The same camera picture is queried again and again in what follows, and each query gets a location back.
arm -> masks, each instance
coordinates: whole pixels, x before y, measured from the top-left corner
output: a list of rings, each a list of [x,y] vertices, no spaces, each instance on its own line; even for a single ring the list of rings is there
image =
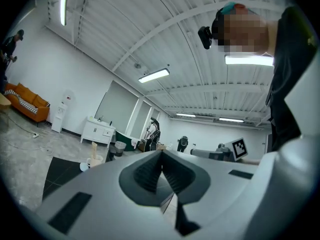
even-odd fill
[[[9,39],[10,39],[10,37],[8,37],[8,38],[4,41],[4,43],[1,44],[0,57],[1,57],[2,61],[4,61],[4,59],[5,59],[4,52],[5,52],[5,49],[6,49],[7,44],[9,43]]]
[[[10,60],[12,60],[12,62],[16,62],[17,61],[17,56],[13,57],[12,55],[9,56]]]
[[[147,131],[145,135],[145,139],[148,139],[149,135],[150,135],[150,131]]]

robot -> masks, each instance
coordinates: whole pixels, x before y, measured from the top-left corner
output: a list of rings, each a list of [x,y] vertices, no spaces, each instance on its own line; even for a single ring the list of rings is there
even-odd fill
[[[191,149],[191,155],[219,161],[236,162],[248,155],[244,138],[235,139],[228,143],[220,143],[215,151]]]
[[[174,150],[130,155],[79,174],[30,221],[45,239],[274,239],[313,195],[319,149],[319,137],[298,138],[259,166]],[[162,173],[177,196],[175,227],[160,211]]]
[[[147,145],[148,142],[146,142],[145,139],[147,137],[148,130],[150,129],[150,127],[154,123],[154,121],[157,121],[157,120],[155,118],[151,117],[151,121],[150,121],[148,127],[146,128],[145,135],[144,135],[144,140],[143,140],[146,145]],[[151,140],[150,151],[155,151],[157,149],[157,143],[160,140],[160,134],[161,134],[160,130],[157,129],[150,136],[150,138],[149,138]]]
[[[182,136],[181,139],[178,139],[178,142],[179,142],[179,144],[178,144],[177,151],[183,153],[188,146],[188,137]]]

black rubber pad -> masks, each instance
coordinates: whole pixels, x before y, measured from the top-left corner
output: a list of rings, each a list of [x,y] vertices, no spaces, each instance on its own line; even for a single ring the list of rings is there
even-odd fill
[[[67,234],[71,226],[81,214],[82,210],[86,207],[91,197],[91,194],[78,192],[48,222],[48,224],[61,233]]]
[[[251,180],[251,178],[253,177],[252,173],[244,172],[244,171],[240,171],[240,170],[232,170],[229,172],[229,174],[234,175],[234,176],[238,176],[240,178],[245,178],[248,180]]]

fluorescent light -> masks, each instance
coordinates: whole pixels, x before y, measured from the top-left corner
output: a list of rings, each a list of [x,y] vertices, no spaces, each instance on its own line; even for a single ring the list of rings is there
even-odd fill
[[[151,74],[147,74],[146,76],[139,78],[139,82],[145,83],[150,80],[154,80],[157,78],[162,78],[162,77],[168,76],[169,74],[170,74],[169,70],[167,68],[163,68],[161,70],[158,70],[158,71],[153,72]]]
[[[224,57],[225,64],[253,64],[271,66],[274,65],[274,58],[269,56],[256,56],[256,55],[226,55]]]
[[[66,25],[67,0],[60,0],[60,20],[63,26]]]
[[[194,114],[181,114],[181,113],[176,113],[177,116],[181,117],[190,117],[190,118],[195,118],[196,116]]]
[[[244,121],[241,119],[231,119],[231,118],[219,118],[220,121],[228,121],[228,122],[236,122],[236,123],[243,123]]]

white cup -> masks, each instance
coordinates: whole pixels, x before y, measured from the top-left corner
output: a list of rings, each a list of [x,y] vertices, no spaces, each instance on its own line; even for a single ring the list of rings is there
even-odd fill
[[[103,161],[104,158],[103,158],[101,155],[97,154],[97,155],[95,156],[95,158],[96,158],[96,159],[94,159],[93,157],[88,158],[88,159],[86,160],[86,164],[87,164],[89,167],[94,167],[94,166],[98,166],[98,165],[102,164],[102,161]]]

